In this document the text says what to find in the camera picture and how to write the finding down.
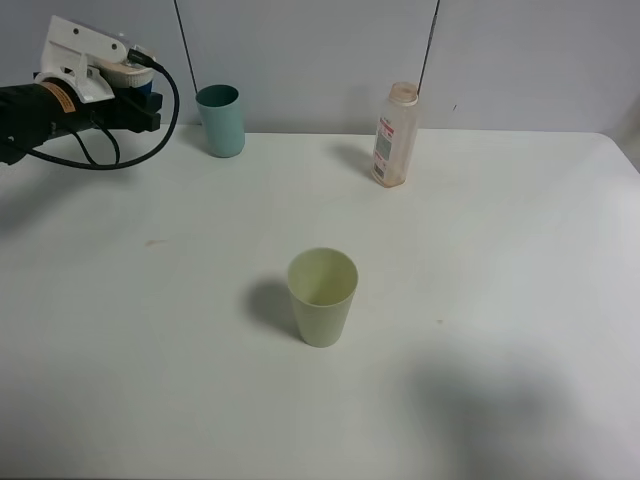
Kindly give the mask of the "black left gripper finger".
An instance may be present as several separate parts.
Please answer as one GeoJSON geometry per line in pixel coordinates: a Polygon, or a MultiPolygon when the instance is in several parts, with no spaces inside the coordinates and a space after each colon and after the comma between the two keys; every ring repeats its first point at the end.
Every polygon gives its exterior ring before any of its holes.
{"type": "Polygon", "coordinates": [[[117,97],[126,106],[156,114],[163,104],[163,96],[153,92],[150,85],[117,89],[117,97]]]}
{"type": "Polygon", "coordinates": [[[112,119],[112,128],[128,130],[134,133],[155,132],[160,128],[161,116],[159,113],[148,112],[119,112],[112,119]]]}

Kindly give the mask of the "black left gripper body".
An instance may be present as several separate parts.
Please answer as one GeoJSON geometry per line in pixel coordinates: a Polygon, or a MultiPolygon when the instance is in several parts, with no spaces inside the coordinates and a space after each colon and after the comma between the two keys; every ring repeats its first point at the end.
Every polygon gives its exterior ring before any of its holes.
{"type": "Polygon", "coordinates": [[[121,157],[105,115],[110,101],[84,104],[64,82],[43,82],[1,89],[1,162],[17,163],[45,142],[97,129],[110,140],[115,160],[121,157]]]}

